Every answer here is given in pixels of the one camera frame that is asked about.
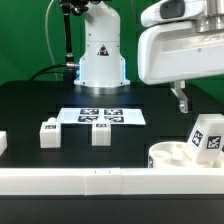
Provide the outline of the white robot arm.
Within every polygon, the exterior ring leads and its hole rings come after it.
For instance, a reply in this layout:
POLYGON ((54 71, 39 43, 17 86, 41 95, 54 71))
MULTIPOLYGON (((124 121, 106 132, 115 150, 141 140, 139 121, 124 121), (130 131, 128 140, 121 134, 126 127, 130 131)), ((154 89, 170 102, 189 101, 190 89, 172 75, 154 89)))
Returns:
POLYGON ((138 74, 148 85, 169 83, 183 113, 189 79, 224 74, 224 0, 160 0, 141 14, 138 74))

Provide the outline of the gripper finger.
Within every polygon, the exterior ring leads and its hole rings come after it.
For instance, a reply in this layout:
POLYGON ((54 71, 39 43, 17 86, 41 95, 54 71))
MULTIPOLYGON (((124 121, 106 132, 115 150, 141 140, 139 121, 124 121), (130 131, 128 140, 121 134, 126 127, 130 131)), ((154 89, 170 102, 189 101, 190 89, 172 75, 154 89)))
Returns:
POLYGON ((185 82, 184 81, 174 81, 170 84, 173 94, 179 100, 179 109, 182 113, 189 112, 188 98, 184 93, 185 82))

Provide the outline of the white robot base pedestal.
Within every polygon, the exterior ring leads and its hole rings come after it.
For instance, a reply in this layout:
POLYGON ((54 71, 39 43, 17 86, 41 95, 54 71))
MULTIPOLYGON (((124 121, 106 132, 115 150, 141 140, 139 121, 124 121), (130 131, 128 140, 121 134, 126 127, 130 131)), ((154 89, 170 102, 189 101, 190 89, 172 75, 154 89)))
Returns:
POLYGON ((117 88, 129 85, 120 53, 120 16, 103 1, 89 3, 85 13, 85 53, 79 61, 76 85, 117 88))

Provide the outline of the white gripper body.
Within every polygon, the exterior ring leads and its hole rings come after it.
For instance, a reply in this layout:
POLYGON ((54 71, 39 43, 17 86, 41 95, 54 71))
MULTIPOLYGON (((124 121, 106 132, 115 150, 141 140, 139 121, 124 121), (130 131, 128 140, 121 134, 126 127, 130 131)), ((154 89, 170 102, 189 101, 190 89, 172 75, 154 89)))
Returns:
POLYGON ((224 32, 197 33, 190 21, 156 25, 138 43, 138 74, 148 85, 224 74, 224 32))

